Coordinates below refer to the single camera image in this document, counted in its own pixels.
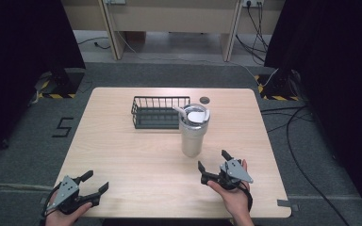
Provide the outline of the black curtain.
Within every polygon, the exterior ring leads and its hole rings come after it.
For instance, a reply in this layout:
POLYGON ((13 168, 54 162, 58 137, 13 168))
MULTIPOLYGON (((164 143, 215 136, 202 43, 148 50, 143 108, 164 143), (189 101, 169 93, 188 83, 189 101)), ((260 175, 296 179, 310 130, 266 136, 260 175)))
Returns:
POLYGON ((0 0, 0 145, 43 73, 84 66, 61 0, 0 0))
POLYGON ((265 63, 300 74, 362 198, 362 0, 285 0, 265 63))

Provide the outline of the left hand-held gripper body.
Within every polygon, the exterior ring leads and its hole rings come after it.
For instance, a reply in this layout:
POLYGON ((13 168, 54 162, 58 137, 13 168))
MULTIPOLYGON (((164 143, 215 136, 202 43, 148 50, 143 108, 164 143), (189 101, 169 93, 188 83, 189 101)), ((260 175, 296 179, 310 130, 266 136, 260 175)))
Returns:
POLYGON ((75 213, 82 203, 78 200, 79 184, 81 178, 71 178, 66 175, 58 185, 57 194, 53 202, 46 207, 46 215, 59 211, 62 214, 70 215, 75 213))

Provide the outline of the beige wooden desk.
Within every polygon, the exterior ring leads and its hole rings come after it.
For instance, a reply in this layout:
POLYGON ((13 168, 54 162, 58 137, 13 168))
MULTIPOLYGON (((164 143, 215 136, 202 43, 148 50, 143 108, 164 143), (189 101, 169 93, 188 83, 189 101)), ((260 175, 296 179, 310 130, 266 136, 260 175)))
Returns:
POLYGON ((61 0, 74 30, 105 30, 113 58, 123 57, 126 32, 187 32, 220 36, 222 59, 231 59, 236 35, 273 33, 286 0, 243 8, 242 0, 61 0))

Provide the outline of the grey tape piece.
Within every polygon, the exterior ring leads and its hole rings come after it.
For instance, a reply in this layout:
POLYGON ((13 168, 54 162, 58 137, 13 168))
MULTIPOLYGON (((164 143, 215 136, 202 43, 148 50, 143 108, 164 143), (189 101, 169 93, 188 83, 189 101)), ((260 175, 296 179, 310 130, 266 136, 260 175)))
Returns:
POLYGON ((278 200, 277 205, 281 207, 289 207, 292 212, 298 212, 299 211, 299 205, 292 203, 289 200, 278 200))

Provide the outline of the person's left hand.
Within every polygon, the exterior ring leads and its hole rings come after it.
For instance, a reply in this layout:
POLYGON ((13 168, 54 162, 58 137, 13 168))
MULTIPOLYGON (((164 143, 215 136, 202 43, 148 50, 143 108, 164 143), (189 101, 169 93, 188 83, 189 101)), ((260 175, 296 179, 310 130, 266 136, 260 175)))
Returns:
POLYGON ((45 226, 73 226, 74 223, 92 208, 92 203, 87 202, 70 215, 60 211, 51 211, 45 218, 45 226))

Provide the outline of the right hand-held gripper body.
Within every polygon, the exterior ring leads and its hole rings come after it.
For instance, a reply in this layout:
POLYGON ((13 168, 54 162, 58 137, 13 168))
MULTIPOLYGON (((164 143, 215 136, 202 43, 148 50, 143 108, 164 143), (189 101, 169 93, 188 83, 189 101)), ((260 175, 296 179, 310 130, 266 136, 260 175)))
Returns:
POLYGON ((254 181, 250 174, 243 168, 240 160, 227 160, 223 164, 220 164, 220 170, 216 182, 226 190, 238 187, 242 181, 247 183, 254 181))

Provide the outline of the black stand base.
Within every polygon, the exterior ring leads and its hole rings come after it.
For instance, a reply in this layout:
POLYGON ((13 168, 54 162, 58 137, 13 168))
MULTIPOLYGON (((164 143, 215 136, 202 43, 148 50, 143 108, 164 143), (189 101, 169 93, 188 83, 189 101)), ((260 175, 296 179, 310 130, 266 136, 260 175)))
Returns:
POLYGON ((84 69, 70 68, 56 73, 44 73, 40 77, 39 98, 73 99, 85 75, 84 69))
POLYGON ((298 101, 297 90, 292 83, 292 72, 276 69, 272 73, 255 76, 259 95, 265 100, 298 101))

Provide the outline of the person's right hand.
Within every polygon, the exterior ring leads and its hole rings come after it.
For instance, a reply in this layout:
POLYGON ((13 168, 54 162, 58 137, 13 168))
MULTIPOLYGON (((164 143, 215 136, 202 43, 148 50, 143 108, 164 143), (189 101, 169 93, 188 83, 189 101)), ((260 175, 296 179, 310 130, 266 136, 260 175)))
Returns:
POLYGON ((222 197, 226 210, 237 226, 255 226, 248 209, 248 197, 242 190, 226 190, 213 181, 208 181, 207 185, 222 197))

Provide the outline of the white tumbler with lid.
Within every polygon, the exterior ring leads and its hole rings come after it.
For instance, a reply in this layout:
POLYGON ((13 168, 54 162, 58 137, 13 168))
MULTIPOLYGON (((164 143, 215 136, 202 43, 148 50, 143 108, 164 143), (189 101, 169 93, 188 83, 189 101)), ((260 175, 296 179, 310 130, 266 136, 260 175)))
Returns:
POLYGON ((179 114, 183 154, 188 157, 199 155, 209 125, 210 110, 198 104, 174 106, 173 109, 179 114))

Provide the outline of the white wall socket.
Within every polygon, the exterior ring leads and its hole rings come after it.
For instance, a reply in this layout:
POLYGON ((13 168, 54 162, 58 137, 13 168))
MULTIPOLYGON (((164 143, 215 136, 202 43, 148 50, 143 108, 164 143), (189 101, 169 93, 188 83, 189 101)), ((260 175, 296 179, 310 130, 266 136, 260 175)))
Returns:
POLYGON ((264 0, 242 0, 243 8, 259 8, 263 7, 264 0))

